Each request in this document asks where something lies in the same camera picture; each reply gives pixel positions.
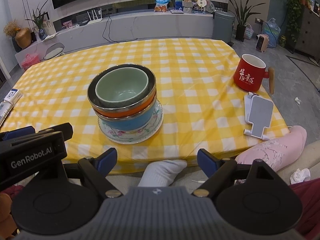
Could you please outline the person's left hand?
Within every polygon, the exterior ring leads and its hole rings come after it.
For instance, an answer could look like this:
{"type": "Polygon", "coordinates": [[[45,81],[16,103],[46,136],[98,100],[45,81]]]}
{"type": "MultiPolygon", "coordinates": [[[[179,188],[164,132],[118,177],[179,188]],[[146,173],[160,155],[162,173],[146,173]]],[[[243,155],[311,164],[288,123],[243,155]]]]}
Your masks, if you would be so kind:
{"type": "Polygon", "coordinates": [[[13,220],[11,212],[12,200],[9,195],[1,193],[0,195],[0,234],[1,239],[12,239],[17,225],[13,220]]]}

